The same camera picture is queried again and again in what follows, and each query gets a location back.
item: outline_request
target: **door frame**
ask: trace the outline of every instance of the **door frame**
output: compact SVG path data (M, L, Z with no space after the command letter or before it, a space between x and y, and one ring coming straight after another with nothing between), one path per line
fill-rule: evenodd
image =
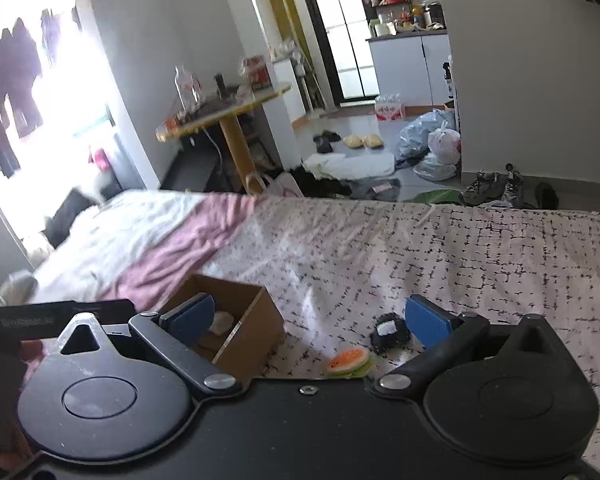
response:
M376 96L361 96L346 98L342 92L342 85L340 84L340 77L338 76L338 69L336 68L336 62L333 58L333 52L331 51L331 44L329 43L329 37L327 35L327 29L324 26L322 15L318 7L317 0L306 0L306 6L309 10L309 16L311 17L312 24L314 26L315 36L318 40L318 47L320 48L320 54L324 61L324 69L327 73L327 79L329 80L329 86L331 87L331 94L333 95L333 101L336 106L342 103L355 103L358 101L369 101L374 99ZM356 69L358 70L358 59L356 58L356 51L351 44L353 56L356 59ZM364 92L364 86L362 80L360 80L360 86Z

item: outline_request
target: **metal bolt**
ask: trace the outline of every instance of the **metal bolt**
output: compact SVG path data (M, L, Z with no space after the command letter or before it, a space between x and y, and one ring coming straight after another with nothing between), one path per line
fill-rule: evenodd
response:
M213 374L205 379L205 386L211 390L228 390L233 388L237 381L229 374Z
M388 374L380 379L380 386L387 390L406 390L411 386L411 378L402 374Z
M302 388L300 388L299 391L303 395L314 396L316 393L318 393L318 387L317 386L303 386Z

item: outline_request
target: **yellow slipper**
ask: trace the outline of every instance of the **yellow slipper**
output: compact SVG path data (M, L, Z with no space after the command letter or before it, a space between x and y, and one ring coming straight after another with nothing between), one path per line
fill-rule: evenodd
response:
M357 135L350 135L349 137L345 137L342 140L344 140L344 143L353 150L357 150L364 146L362 139L360 139L360 137L358 137Z
M372 150L379 150L380 148L384 148L384 142L378 134L371 134L366 137L363 137L362 142L368 148Z

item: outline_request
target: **patterned bed sheet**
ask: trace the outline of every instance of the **patterned bed sheet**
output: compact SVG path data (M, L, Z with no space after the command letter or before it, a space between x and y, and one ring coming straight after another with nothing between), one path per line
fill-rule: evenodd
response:
M202 268L264 285L286 337L268 376L320 376L422 294L492 322L546 316L600 400L600 214L267 198ZM414 349L376 358L380 374ZM600 469L600 421L586 458Z

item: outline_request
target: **pink blanket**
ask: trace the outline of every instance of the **pink blanket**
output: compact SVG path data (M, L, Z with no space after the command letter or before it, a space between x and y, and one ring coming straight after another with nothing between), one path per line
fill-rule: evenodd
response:
M256 197L210 194L170 235L123 272L98 298L128 299L138 312L160 308L253 214Z

